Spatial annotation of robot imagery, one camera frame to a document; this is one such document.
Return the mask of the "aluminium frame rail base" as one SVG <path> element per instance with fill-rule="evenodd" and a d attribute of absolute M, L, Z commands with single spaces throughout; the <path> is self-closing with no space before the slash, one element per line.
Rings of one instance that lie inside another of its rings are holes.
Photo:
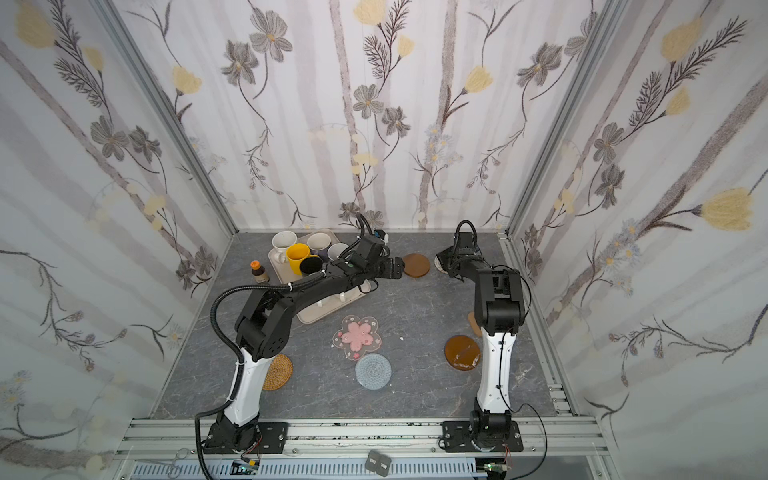
<path fill-rule="evenodd" d="M 517 417 L 510 443 L 484 450 L 439 418 L 271 420 L 246 453 L 205 453 L 190 420 L 134 420 L 109 479 L 618 479 L 591 417 Z"/>

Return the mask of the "multicolour woven round coaster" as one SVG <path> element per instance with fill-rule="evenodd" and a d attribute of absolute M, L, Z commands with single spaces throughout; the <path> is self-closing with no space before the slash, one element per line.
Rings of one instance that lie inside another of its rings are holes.
<path fill-rule="evenodd" d="M 434 257 L 434 261 L 433 261 L 433 263 L 434 263 L 434 266 L 435 266 L 435 268 L 436 268 L 436 269 L 437 269 L 439 272 L 441 272 L 441 273 L 443 273 L 443 274 L 447 274 L 447 272 L 446 272 L 446 270 L 443 268 L 443 266 L 442 266 L 442 263 L 441 263 L 440 259 L 438 258 L 438 256 L 435 256 L 435 257 Z"/>

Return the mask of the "black cup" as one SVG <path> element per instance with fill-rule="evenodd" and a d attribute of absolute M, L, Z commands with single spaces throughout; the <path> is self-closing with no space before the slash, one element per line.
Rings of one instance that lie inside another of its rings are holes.
<path fill-rule="evenodd" d="M 303 276 L 321 272 L 323 267 L 323 259 L 316 255 L 310 255 L 299 262 L 299 271 Z"/>

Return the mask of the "grey-blue woven round coaster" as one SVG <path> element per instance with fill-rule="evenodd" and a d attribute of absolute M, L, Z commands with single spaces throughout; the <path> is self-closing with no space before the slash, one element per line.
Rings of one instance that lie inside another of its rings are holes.
<path fill-rule="evenodd" d="M 380 354 L 364 356 L 357 362 L 355 375 L 358 383 L 367 390 L 380 390 L 387 386 L 392 377 L 389 360 Z"/>

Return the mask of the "blue floral mug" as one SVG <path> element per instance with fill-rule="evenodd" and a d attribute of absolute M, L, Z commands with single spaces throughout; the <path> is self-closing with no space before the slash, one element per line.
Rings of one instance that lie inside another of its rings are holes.
<path fill-rule="evenodd" d="M 331 245 L 327 251 L 328 259 L 333 262 L 341 258 L 343 252 L 348 248 L 348 245 L 343 242 L 338 242 Z"/>

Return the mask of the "yellow cup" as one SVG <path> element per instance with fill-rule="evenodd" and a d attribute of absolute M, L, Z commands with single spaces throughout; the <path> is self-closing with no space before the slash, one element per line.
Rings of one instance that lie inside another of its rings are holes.
<path fill-rule="evenodd" d="M 310 248 L 304 243 L 295 243 L 285 251 L 285 257 L 291 268 L 291 271 L 302 276 L 301 263 L 311 255 Z"/>

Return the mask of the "rattan wicker round coaster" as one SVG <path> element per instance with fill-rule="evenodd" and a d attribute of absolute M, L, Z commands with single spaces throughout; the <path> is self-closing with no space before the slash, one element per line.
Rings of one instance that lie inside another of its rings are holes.
<path fill-rule="evenodd" d="M 278 354 L 272 359 L 264 380 L 265 391 L 276 391 L 284 387 L 293 375 L 294 367 L 291 359 L 284 354 Z"/>

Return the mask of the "dark brown round wooden coaster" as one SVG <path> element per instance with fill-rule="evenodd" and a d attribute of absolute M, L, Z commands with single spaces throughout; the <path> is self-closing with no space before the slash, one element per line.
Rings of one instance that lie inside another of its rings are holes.
<path fill-rule="evenodd" d="M 411 253 L 403 257 L 404 273 L 412 278 L 420 278 L 430 271 L 430 261 L 420 253 Z"/>

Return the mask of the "pink flower silicone coaster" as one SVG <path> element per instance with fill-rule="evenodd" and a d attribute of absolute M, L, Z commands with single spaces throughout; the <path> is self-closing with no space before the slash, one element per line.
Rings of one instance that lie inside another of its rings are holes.
<path fill-rule="evenodd" d="M 343 350 L 346 359 L 357 362 L 382 347 L 379 327 L 380 322 L 374 317 L 348 315 L 342 319 L 340 329 L 332 338 L 332 345 Z"/>

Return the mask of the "white speckled mug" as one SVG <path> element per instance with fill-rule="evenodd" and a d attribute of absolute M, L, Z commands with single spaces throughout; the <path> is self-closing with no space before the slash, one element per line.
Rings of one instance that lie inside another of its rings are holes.
<path fill-rule="evenodd" d="M 297 243 L 298 237 L 293 231 L 280 231 L 272 237 L 270 259 L 278 264 L 286 262 L 286 251 Z"/>

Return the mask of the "glossy brown round coaster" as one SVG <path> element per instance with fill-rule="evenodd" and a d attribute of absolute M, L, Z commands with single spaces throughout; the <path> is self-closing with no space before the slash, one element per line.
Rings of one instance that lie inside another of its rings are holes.
<path fill-rule="evenodd" d="M 444 345 L 444 356 L 448 364 L 459 371 L 470 371 L 481 361 L 482 350 L 478 343 L 466 336 L 455 335 Z"/>

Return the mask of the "brown bottle orange cap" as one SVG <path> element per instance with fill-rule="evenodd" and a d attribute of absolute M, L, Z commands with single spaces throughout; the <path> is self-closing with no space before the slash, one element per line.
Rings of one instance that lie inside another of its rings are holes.
<path fill-rule="evenodd" d="M 256 284 L 264 284 L 270 281 L 269 274 L 266 271 L 264 265 L 260 261 L 253 260 L 250 263 L 250 268 L 251 268 L 253 281 Z"/>

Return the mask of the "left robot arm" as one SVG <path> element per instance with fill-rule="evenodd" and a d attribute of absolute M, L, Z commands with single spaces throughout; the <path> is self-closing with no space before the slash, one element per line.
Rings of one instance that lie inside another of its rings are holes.
<path fill-rule="evenodd" d="M 236 369 L 227 399 L 194 417 L 197 453 L 244 452 L 262 437 L 258 427 L 261 394 L 274 357 L 288 344 L 293 318 L 307 307 L 380 279 L 400 279 L 405 262 L 394 257 L 378 237 L 359 239 L 339 259 L 317 273 L 281 285 L 230 288 L 212 303 L 209 320 L 217 337 L 236 355 Z M 250 293 L 230 339 L 217 312 L 228 297 Z"/>

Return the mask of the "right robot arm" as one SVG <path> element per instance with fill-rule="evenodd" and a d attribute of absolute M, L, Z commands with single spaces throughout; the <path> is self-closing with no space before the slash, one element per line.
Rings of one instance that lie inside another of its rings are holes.
<path fill-rule="evenodd" d="M 486 262 L 476 238 L 460 233 L 454 245 L 437 254 L 452 278 L 474 284 L 474 317 L 481 331 L 481 383 L 470 412 L 468 440 L 479 451 L 507 447 L 513 436 L 510 369 L 516 336 L 527 311 L 520 273 Z"/>

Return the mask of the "cork paw print coaster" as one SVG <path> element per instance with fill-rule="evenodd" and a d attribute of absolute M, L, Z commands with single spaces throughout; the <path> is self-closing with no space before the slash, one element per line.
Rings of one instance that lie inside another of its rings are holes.
<path fill-rule="evenodd" d="M 477 336 L 477 337 L 481 337 L 482 336 L 482 329 L 480 328 L 480 326 L 478 325 L 478 323 L 476 321 L 475 314 L 473 312 L 470 312 L 468 314 L 467 318 L 468 318 L 468 323 L 469 323 L 469 325 L 470 325 L 470 327 L 471 327 L 471 329 L 473 331 L 473 334 L 475 336 Z"/>

